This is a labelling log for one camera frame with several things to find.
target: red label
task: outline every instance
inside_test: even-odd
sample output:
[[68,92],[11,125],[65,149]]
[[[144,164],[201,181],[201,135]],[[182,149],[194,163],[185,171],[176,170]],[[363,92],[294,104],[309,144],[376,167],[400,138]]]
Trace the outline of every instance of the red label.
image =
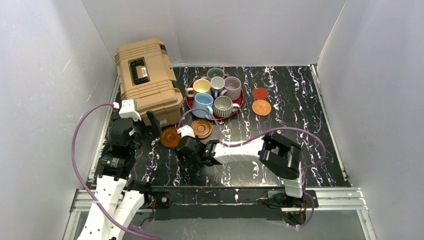
[[143,74],[143,77],[147,77],[147,70],[146,70],[146,68],[145,68],[145,67],[143,67],[143,68],[141,69],[141,73]]

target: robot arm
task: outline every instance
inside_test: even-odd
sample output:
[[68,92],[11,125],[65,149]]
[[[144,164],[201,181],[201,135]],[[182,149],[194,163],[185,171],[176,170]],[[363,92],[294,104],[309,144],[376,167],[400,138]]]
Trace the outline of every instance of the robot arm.
[[[152,112],[147,114],[151,122],[150,129],[145,125],[136,111],[134,100],[123,100],[121,105],[120,117],[112,121],[110,141],[99,160],[103,169],[96,178],[95,196],[106,211],[127,228],[146,198],[145,183],[133,181],[126,187],[130,171],[136,162],[136,150],[144,139],[160,135],[161,128]],[[117,208],[124,190],[126,192],[122,203]],[[112,224],[93,202],[78,240],[121,240],[123,235],[124,231]]]
[[[181,141],[175,148],[177,156],[199,165],[213,166],[231,162],[261,162],[276,176],[282,178],[285,194],[301,199],[302,151],[299,144],[272,132],[263,138],[236,147],[227,147],[218,140],[210,140],[206,144],[193,137],[185,125],[181,127]],[[241,142],[227,142],[229,145]]]

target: cork coaster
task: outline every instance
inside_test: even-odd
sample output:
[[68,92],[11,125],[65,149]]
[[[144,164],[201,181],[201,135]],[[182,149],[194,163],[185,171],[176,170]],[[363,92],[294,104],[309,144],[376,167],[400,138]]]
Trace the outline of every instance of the cork coaster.
[[199,139],[205,139],[209,137],[209,135],[212,133],[212,130],[214,129],[212,127],[212,123],[206,119],[194,120],[193,123],[191,123],[191,128]]
[[271,113],[271,104],[265,100],[256,100],[252,104],[253,112],[260,116],[266,116]]
[[173,126],[162,131],[160,142],[167,148],[175,148],[181,140],[181,136],[177,133],[177,129]]

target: white wall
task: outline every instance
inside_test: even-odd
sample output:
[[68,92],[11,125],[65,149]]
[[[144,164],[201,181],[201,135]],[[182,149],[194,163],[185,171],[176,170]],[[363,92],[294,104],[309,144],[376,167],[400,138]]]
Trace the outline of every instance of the white wall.
[[82,2],[111,56],[119,45],[158,37],[175,66],[316,63],[345,4],[345,0]]
[[329,123],[377,238],[423,239],[424,2],[350,0],[318,61]]
[[[108,101],[114,63],[80,1],[0,2],[0,233],[8,240],[62,239],[75,189],[76,123]],[[79,135],[87,176],[106,109]]]

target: light blue mug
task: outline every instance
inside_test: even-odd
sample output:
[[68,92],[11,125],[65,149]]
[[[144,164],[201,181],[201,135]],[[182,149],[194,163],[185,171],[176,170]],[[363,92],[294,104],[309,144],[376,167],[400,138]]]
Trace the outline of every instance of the light blue mug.
[[[214,98],[204,92],[198,93],[194,96],[193,109],[203,109],[210,113],[214,114]],[[201,119],[212,119],[212,117],[204,111],[194,110],[193,115]]]

